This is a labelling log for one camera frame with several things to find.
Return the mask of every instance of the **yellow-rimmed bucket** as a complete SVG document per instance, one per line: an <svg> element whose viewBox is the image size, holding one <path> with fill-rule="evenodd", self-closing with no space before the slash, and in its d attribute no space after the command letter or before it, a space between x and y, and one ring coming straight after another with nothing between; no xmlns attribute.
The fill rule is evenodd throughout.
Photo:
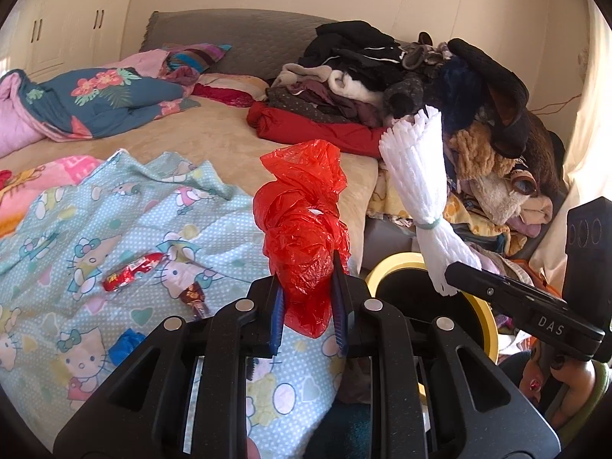
<svg viewBox="0 0 612 459"><path fill-rule="evenodd" d="M405 316L427 322L438 316L450 317L497 363L498 333L488 303L467 293L452 297L437 293L420 253L387 257L365 281L373 297L395 305ZM419 384L418 389L425 402L425 388Z"/></svg>

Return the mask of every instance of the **orange bag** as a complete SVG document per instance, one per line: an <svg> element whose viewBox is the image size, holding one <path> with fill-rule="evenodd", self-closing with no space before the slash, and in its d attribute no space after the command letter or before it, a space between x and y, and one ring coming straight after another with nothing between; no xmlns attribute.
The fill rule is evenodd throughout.
<svg viewBox="0 0 612 459"><path fill-rule="evenodd" d="M340 150L313 140L260 158L277 180L255 194L255 223L265 233L263 252L270 273L285 291L285 325L320 337L332 315L330 278L334 250L345 272L350 256L348 229L339 220L338 197L347 187Z"/></svg>

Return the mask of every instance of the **cream curtain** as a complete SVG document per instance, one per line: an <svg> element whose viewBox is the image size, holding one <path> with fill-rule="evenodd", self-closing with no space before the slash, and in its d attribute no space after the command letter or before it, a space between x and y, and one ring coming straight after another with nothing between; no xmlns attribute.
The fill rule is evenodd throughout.
<svg viewBox="0 0 612 459"><path fill-rule="evenodd" d="M559 291L565 275L567 211L600 196L612 200L612 30L589 0L589 65L565 162L569 194L529 261Z"/></svg>

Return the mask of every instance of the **gray headboard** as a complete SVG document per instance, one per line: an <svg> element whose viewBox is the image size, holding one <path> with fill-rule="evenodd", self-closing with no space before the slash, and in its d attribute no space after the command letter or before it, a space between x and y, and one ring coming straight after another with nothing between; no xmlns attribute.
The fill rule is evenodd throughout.
<svg viewBox="0 0 612 459"><path fill-rule="evenodd" d="M244 74L262 79L276 77L283 64L295 62L316 37L314 28L332 22L311 15L219 8L182 12L153 12L144 52L164 43L230 44L231 50L208 72Z"/></svg>

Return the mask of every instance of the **white mop head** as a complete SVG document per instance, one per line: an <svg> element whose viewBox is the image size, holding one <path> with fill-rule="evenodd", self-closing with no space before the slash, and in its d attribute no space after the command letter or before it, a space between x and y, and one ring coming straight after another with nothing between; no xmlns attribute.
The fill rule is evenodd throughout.
<svg viewBox="0 0 612 459"><path fill-rule="evenodd" d="M444 296L457 289L444 272L453 262L481 269L473 254L442 217L446 205L446 172L442 147L442 114L425 107L414 124L401 120L383 134L380 151L406 211L417 226L418 247L436 291Z"/></svg>

